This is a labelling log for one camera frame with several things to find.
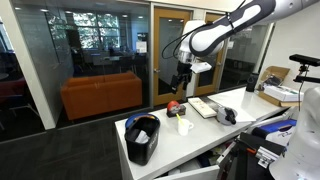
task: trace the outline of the glass wall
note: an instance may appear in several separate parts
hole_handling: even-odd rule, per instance
[[[28,84],[0,18],[0,141],[43,131]]]
[[[268,32],[269,25],[248,27],[230,37],[219,90],[247,84],[254,71]]]
[[[150,106],[148,4],[12,3],[58,124]]]

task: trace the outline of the sofa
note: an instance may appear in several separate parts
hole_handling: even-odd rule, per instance
[[[69,120],[142,105],[142,82],[128,71],[70,78],[61,88]]]

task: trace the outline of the wooden door frame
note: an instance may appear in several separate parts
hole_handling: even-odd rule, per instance
[[[205,15],[205,21],[214,21],[216,19],[219,19],[223,16],[223,14],[217,14],[217,13],[206,13]],[[199,78],[200,78],[200,74],[197,75],[196,77],[196,83],[195,83],[195,95],[199,96],[199,95],[203,95],[203,94],[208,94],[208,93],[216,93],[218,92],[218,86],[219,86],[219,78],[220,78],[220,74],[222,72],[222,64],[224,61],[224,54],[225,54],[225,46],[218,52],[217,54],[217,58],[216,58],[216,63],[215,63],[215,67],[213,70],[213,80],[212,80],[212,84],[210,85],[206,85],[206,86],[201,86],[198,87],[199,84]]]
[[[172,100],[180,100],[183,96],[182,86],[179,86],[177,94],[163,94],[158,95],[158,74],[154,73],[154,69],[158,69],[159,67],[159,44],[155,42],[159,42],[159,18],[174,18],[174,16],[180,16],[184,19],[184,25],[186,24],[187,20],[191,19],[192,11],[185,10],[185,9],[172,9],[172,8],[165,8],[165,7],[154,7],[154,15],[153,15],[153,105],[165,104]]]

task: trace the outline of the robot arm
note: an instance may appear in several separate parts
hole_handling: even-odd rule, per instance
[[[191,69],[197,72],[209,70],[208,63],[199,66],[195,57],[204,57],[219,52],[223,41],[231,35],[254,25],[255,23],[269,23],[290,16],[319,0],[252,0],[246,5],[236,9],[215,22],[205,24],[204,21],[188,21],[183,34],[190,33],[181,43],[179,49],[178,75],[173,76],[171,87],[175,93],[177,86],[191,79]]]

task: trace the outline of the white box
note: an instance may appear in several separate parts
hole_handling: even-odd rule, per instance
[[[299,91],[285,86],[267,86],[264,93],[283,102],[299,101]],[[304,94],[300,93],[300,101],[303,100]]]

